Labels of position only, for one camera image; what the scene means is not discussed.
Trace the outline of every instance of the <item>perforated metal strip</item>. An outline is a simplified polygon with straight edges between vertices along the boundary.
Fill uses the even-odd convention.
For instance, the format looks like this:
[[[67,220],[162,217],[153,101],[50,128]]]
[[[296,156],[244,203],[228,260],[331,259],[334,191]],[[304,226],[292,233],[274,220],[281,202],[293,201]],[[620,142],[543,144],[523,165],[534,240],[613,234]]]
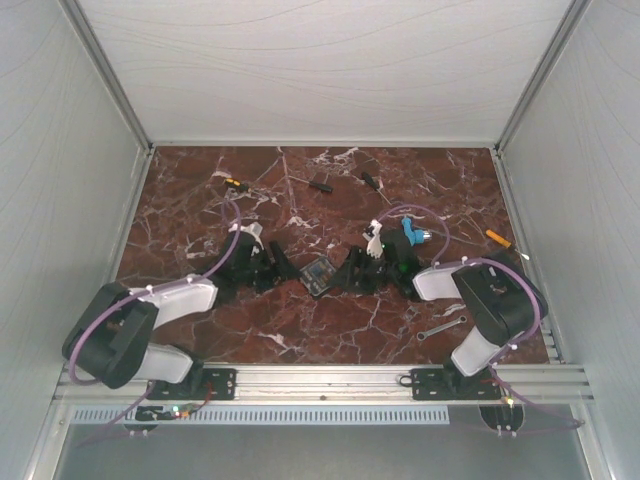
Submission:
[[[100,424],[122,407],[78,406],[72,424]],[[136,422],[133,412],[127,423]],[[448,425],[446,406],[207,406],[172,425]]]

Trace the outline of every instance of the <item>grey floor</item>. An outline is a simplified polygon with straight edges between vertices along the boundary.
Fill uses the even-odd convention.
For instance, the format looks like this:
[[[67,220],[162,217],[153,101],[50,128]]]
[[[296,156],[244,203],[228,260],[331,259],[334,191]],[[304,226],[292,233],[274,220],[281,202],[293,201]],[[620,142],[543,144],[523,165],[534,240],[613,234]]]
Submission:
[[[76,426],[56,480],[588,478],[575,432],[499,439],[462,425],[480,425],[475,408],[451,417],[452,426],[165,425],[81,448],[95,426]],[[554,424],[528,413],[523,431]]]

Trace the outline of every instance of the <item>red marble tabletop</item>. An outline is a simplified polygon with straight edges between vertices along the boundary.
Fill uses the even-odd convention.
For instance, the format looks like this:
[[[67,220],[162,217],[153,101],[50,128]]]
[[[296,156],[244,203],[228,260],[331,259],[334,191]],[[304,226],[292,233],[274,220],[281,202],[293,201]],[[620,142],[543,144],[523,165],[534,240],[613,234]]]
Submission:
[[[487,149],[161,147],[156,150],[118,277],[128,286],[157,284],[210,264],[227,235],[220,203],[231,176],[252,186],[232,193],[244,225],[258,221],[263,241],[277,240],[302,267],[320,255],[342,264],[350,245],[365,246],[366,225],[388,208],[360,180],[381,179],[393,202],[438,212],[451,229],[443,260],[496,248],[487,228],[513,239]],[[328,183],[322,193],[291,176]],[[402,215],[383,222],[399,227]],[[441,227],[415,212],[414,224],[434,230],[416,247],[427,265],[443,245]],[[242,289],[234,303],[172,322],[158,343],[186,347],[210,361],[237,363],[441,363],[473,322],[419,342],[416,333],[464,314],[460,300],[411,303],[388,286],[375,296],[331,291],[313,300],[298,281],[257,295]],[[541,336],[521,345],[511,363],[546,363]]]

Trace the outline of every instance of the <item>silver wrench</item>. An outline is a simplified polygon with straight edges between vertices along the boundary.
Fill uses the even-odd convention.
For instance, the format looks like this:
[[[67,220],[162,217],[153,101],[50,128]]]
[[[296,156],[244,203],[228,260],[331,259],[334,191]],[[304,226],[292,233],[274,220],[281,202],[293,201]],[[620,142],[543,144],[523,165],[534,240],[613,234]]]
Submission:
[[[423,340],[425,340],[427,337],[430,337],[431,335],[435,335],[436,333],[440,333],[443,330],[446,330],[447,328],[455,327],[456,325],[460,325],[461,323],[467,323],[467,317],[465,317],[464,315],[456,318],[455,320],[447,322],[444,325],[440,325],[439,327],[435,327],[435,328],[432,328],[431,330],[427,330],[426,332],[418,332],[416,337],[418,337],[418,340],[422,342]]]

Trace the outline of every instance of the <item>white wall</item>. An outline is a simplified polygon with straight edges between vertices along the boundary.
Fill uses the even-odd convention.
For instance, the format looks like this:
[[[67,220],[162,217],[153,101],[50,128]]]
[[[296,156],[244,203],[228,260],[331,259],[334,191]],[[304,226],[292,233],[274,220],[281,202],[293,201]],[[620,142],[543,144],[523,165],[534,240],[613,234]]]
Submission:
[[[153,140],[495,142],[569,0],[82,0]]]
[[[60,348],[105,281],[142,162],[57,2],[0,1],[0,477],[19,480]]]
[[[616,478],[640,471],[640,4],[593,0],[505,152]]]

